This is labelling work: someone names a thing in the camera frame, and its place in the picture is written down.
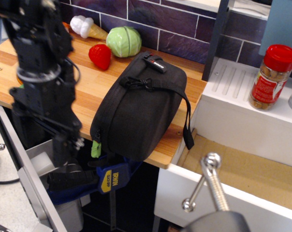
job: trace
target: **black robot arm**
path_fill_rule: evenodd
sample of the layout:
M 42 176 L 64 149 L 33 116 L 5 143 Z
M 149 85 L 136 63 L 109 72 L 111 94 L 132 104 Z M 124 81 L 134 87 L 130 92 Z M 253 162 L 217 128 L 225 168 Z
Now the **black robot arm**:
M 0 1 L 0 17 L 16 50 L 18 78 L 23 87 L 12 88 L 13 120 L 26 147 L 51 134 L 54 164 L 61 166 L 83 145 L 81 122 L 71 109 L 75 100 L 73 50 L 57 0 Z

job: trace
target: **purple tile wall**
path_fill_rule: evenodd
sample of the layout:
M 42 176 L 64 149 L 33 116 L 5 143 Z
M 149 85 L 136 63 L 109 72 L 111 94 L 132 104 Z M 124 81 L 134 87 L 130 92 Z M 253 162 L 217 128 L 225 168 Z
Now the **purple tile wall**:
M 266 23 L 266 20 L 231 12 L 220 39 L 218 56 L 258 68 L 264 57 L 259 55 L 259 49 Z
M 143 46 L 205 64 L 217 14 L 168 0 L 60 0 L 63 21 L 75 15 L 92 17 L 109 32 L 131 26 Z M 231 12 L 218 55 L 259 67 L 258 54 L 266 20 Z
M 167 0 L 60 0 L 63 21 L 92 17 L 109 32 L 131 26 L 143 46 L 204 64 L 217 14 Z

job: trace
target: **ice cream cone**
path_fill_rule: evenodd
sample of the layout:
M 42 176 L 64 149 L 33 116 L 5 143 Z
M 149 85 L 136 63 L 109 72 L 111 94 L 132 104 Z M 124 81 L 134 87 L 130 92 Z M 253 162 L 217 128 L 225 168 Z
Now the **ice cream cone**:
M 90 28 L 89 37 L 95 38 L 95 39 L 100 39 L 100 40 L 106 40 L 108 33 L 97 26 L 96 24 L 93 24 Z

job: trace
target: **toy ice cream cone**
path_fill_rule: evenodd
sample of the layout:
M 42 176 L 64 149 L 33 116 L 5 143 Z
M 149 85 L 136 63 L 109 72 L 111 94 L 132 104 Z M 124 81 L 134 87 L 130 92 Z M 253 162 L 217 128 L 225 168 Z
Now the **toy ice cream cone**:
M 71 28 L 84 39 L 88 36 L 96 39 L 106 40 L 108 33 L 93 23 L 92 18 L 82 15 L 74 16 L 70 22 Z
M 102 28 L 100 28 L 99 26 L 97 26 L 96 24 L 93 24 L 91 26 L 89 34 L 88 34 L 89 37 L 100 39 L 100 40 L 106 40 L 107 35 L 108 33 Z

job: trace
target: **black bag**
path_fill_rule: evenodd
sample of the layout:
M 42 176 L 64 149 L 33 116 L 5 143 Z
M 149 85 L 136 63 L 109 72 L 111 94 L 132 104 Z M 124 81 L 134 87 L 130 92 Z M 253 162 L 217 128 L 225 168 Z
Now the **black bag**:
M 183 136 L 188 149 L 194 145 L 187 76 L 149 52 L 140 53 L 128 65 L 103 99 L 90 128 L 95 143 L 107 154 L 144 161 L 171 124 L 182 98 L 187 103 Z

